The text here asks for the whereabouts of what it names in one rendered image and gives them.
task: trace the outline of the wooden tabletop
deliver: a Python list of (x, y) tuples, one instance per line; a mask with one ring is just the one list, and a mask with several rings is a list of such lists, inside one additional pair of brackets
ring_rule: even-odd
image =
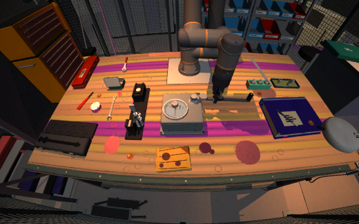
[[(230, 86), (224, 96), (245, 98), (250, 92), (250, 103), (202, 102), (204, 135), (160, 136), (162, 95), (164, 93), (212, 94), (211, 84), (167, 84), (169, 58), (179, 58), (180, 53), (152, 53), (128, 55), (127, 72), (122, 72), (126, 56), (101, 58), (85, 89), (71, 87), (60, 101), (51, 120), (92, 121), (99, 124), (86, 157), (71, 156), (48, 150), (34, 149), (26, 167), (39, 173), (52, 173), (88, 180), (164, 187), (167, 185), (229, 186), (251, 182), (267, 182), (307, 176), (338, 173), (355, 168), (359, 161), (357, 152), (342, 153), (332, 148), (322, 134), (274, 140), (259, 106), (261, 98), (304, 96), (316, 114), (325, 120), (332, 115), (318, 93), (285, 55), (242, 53)], [(299, 89), (248, 90), (247, 79), (261, 79), (253, 65), (254, 59), (268, 79), (295, 79)], [(211, 70), (215, 64), (210, 59)], [(103, 77), (125, 78), (125, 87), (119, 91), (102, 87)], [(150, 88), (143, 139), (125, 140), (124, 122), (129, 118), (132, 90), (135, 83), (145, 83)], [(76, 107), (91, 93), (93, 96), (81, 110)], [(114, 96), (112, 120), (107, 116)], [(101, 110), (94, 114), (90, 106), (100, 102)], [(117, 136), (120, 146), (116, 153), (106, 154), (104, 145), (108, 137)], [(241, 163), (235, 154), (240, 141), (252, 141), (260, 152), (260, 160), (253, 165)], [(199, 145), (209, 143), (215, 153), (203, 154)], [(155, 154), (157, 148), (188, 146), (192, 170), (157, 173)], [(131, 160), (127, 154), (133, 153)]]

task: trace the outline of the black tool case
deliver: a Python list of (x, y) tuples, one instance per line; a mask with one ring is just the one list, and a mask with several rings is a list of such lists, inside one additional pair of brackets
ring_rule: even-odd
[(50, 120), (35, 147), (86, 156), (95, 135), (97, 123)]

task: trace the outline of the concrete floor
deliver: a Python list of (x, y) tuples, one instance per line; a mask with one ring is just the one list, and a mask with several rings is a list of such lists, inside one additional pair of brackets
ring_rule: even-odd
[(71, 210), (86, 214), (90, 214), (93, 203), (118, 197), (148, 201), (140, 210), (132, 212), (132, 215), (146, 215), (147, 218), (133, 221), (227, 223), (279, 218), (283, 217), (284, 211), (290, 210), (295, 214), (304, 214), (359, 205), (359, 179), (354, 175), (331, 176), (314, 183), (302, 181), (270, 191), (253, 189), (194, 193), (104, 190), (75, 181), (71, 197), (79, 198), (78, 204), (72, 204)]

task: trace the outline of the tape roll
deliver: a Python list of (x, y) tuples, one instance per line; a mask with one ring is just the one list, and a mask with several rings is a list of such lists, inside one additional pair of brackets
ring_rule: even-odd
[(101, 104), (99, 102), (92, 103), (91, 105), (92, 112), (97, 113), (100, 111), (100, 109), (101, 109)]

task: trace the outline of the white dial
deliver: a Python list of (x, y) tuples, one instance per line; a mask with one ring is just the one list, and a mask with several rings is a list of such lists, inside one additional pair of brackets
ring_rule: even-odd
[(185, 101), (181, 99), (170, 99), (163, 106), (163, 114), (173, 120), (183, 118), (188, 111)]

